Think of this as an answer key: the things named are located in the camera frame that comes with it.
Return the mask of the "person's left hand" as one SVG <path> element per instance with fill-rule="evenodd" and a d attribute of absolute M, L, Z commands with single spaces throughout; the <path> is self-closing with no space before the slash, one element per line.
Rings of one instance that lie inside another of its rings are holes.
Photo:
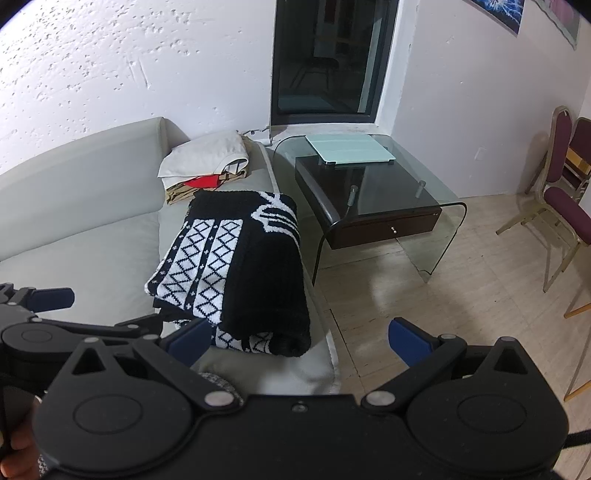
<path fill-rule="evenodd" d="M 41 476 L 39 449 L 32 429 L 32 418 L 38 406 L 39 401 L 34 397 L 26 419 L 11 434 L 13 452 L 1 462 L 1 474 L 5 479 L 37 480 Z"/>

